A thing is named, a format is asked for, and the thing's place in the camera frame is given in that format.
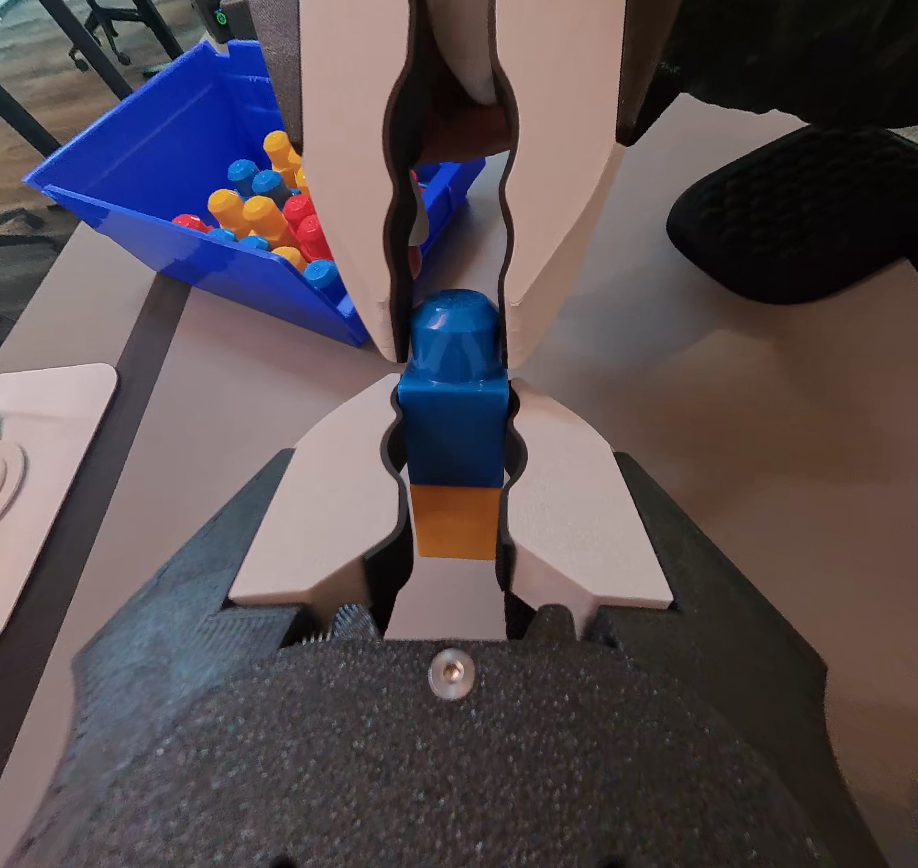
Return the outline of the person's right hand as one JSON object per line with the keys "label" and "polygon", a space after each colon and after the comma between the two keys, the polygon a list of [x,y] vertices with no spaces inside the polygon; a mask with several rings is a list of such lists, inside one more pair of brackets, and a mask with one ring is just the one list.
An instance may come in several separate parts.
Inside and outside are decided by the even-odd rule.
{"label": "person's right hand", "polygon": [[513,131],[503,107],[457,103],[426,113],[415,165],[465,163],[509,151]]}

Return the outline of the pile of mega blocks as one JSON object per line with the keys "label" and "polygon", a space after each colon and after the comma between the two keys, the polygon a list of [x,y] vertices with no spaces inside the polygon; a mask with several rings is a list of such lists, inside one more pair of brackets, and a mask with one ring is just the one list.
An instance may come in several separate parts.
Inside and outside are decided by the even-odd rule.
{"label": "pile of mega blocks", "polygon": [[262,149],[269,168],[260,169],[245,158],[231,162],[228,186],[208,198],[209,218],[185,212],[172,223],[218,242],[275,255],[338,306],[346,289],[306,183],[301,156],[283,130],[266,134]]}

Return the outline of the small black box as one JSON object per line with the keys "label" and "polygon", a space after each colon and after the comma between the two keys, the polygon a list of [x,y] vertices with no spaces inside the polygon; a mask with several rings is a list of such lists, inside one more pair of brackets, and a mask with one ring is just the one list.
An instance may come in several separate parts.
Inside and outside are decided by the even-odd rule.
{"label": "small black box", "polygon": [[190,3],[214,44],[257,41],[249,0],[190,0]]}

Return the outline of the orange mega block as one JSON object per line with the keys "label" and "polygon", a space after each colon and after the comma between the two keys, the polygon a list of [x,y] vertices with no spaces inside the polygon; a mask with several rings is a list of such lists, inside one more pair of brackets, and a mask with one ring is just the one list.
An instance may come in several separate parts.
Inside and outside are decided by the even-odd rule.
{"label": "orange mega block", "polygon": [[420,557],[496,560],[501,489],[412,483],[409,491]]}

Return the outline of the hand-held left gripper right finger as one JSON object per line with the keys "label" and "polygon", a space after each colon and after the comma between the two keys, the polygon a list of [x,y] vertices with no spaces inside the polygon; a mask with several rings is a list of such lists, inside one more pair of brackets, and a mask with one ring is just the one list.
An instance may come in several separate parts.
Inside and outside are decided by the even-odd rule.
{"label": "hand-held left gripper right finger", "polygon": [[674,596],[612,447],[589,423],[511,380],[499,503],[499,585],[516,605],[664,610]]}

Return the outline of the blue plastic bin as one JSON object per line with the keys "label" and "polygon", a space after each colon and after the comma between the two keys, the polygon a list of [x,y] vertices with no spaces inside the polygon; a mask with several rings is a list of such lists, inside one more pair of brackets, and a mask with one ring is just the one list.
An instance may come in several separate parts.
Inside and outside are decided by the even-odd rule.
{"label": "blue plastic bin", "polygon": [[258,43],[200,43],[65,144],[26,182],[173,280],[347,346],[368,337],[346,295],[333,305],[292,265],[173,224],[201,217],[231,162],[266,167],[282,127]]}

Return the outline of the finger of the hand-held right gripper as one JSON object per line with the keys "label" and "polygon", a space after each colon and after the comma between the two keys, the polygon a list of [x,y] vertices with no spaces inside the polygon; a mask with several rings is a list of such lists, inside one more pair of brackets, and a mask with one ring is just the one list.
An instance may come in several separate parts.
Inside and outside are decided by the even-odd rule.
{"label": "finger of the hand-held right gripper", "polygon": [[493,62],[514,126],[501,180],[506,361],[520,369],[577,280],[624,147],[626,0],[494,0]]}
{"label": "finger of the hand-held right gripper", "polygon": [[413,0],[299,0],[302,161],[343,284],[382,356],[408,353],[418,152]]}

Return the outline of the blue mega block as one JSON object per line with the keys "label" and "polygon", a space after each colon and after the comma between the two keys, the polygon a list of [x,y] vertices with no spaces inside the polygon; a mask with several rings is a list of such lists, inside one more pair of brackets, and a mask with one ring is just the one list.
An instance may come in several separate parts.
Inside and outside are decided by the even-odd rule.
{"label": "blue mega block", "polygon": [[502,487],[510,386],[499,320],[488,297],[464,288],[413,311],[397,387],[413,485]]}

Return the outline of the wooden office table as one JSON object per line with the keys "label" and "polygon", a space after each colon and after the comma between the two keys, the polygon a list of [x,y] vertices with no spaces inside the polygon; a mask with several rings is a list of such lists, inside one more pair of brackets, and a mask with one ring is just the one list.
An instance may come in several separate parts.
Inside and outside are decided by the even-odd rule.
{"label": "wooden office table", "polygon": [[[52,20],[63,31],[72,43],[76,58],[84,65],[84,70],[94,70],[117,99],[125,99],[132,93],[132,88],[114,67],[102,48],[97,45],[84,27],[84,22],[77,19],[68,7],[67,0],[37,0]],[[163,15],[153,0],[131,0],[133,7],[140,11],[146,26],[155,36],[170,60],[177,59],[182,53],[178,39],[168,26]]]}

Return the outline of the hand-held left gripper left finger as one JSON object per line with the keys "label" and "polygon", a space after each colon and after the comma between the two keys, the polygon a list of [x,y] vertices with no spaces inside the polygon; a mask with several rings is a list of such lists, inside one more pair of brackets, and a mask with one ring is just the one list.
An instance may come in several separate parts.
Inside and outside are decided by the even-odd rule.
{"label": "hand-held left gripper left finger", "polygon": [[295,445],[228,599],[304,605],[322,627],[347,604],[387,630],[414,562],[399,375],[342,403]]}

